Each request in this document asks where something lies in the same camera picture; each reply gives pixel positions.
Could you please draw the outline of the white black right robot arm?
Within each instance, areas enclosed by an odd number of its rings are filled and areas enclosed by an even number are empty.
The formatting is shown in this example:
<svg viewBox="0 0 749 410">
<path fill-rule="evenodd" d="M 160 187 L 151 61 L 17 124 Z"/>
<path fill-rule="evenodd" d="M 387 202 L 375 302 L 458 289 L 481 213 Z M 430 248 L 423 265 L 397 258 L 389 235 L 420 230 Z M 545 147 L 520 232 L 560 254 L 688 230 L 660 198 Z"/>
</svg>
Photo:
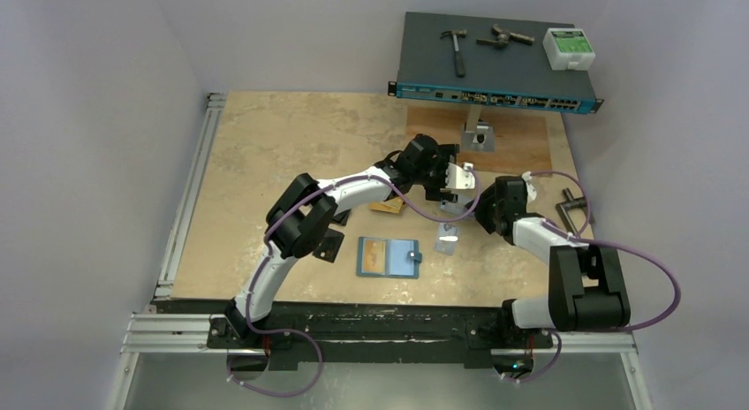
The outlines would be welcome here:
<svg viewBox="0 0 749 410">
<path fill-rule="evenodd" d="M 496 334 L 517 345 L 533 329 L 560 331 L 623 328 L 631 320 L 618 252 L 559 233 L 542 215 L 527 210 L 526 181 L 500 176 L 480 197 L 466 205 L 489 234 L 521 248 L 548 265 L 545 295 L 506 300 Z"/>
</svg>

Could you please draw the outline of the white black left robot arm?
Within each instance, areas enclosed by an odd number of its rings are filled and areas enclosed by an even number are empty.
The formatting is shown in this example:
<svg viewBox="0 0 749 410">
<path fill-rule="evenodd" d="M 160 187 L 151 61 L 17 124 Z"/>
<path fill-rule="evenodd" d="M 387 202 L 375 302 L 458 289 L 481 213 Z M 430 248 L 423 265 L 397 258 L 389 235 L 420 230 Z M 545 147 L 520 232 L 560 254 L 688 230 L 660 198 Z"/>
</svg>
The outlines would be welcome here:
<svg viewBox="0 0 749 410">
<path fill-rule="evenodd" d="M 258 344 L 263 322 L 291 268 L 321 243 L 334 218 L 358 206 L 404 198 L 422 186 L 429 201 L 448 196 L 449 167 L 458 144 L 440 144 L 419 133 L 365 170 L 340 178 L 299 174 L 266 215 L 264 250 L 252 276 L 228 305 L 229 335 L 240 346 Z"/>
</svg>

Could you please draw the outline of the silver VIP credit card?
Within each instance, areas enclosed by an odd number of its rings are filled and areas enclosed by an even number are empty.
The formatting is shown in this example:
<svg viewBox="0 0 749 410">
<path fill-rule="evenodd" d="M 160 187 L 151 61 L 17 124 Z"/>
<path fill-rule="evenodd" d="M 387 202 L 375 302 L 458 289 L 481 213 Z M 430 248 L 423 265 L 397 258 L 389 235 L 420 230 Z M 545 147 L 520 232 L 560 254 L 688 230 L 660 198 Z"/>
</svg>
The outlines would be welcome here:
<svg viewBox="0 0 749 410">
<path fill-rule="evenodd" d="M 439 209 L 453 216 L 462 216 L 465 213 L 471 214 L 471 204 L 469 201 L 441 201 Z"/>
</svg>

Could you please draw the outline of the blue leather card holder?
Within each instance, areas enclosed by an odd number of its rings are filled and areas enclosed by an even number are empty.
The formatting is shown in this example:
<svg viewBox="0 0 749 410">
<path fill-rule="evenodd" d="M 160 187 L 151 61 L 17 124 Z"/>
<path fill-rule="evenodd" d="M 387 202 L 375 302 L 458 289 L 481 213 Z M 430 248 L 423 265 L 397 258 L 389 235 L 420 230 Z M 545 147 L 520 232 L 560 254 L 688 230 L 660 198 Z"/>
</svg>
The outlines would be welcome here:
<svg viewBox="0 0 749 410">
<path fill-rule="evenodd" d="M 362 245 L 365 239 L 383 239 L 359 237 L 356 274 L 359 277 L 418 278 L 423 255 L 416 239 L 384 239 L 387 241 L 387 262 L 384 275 L 364 274 L 361 271 Z"/>
</svg>

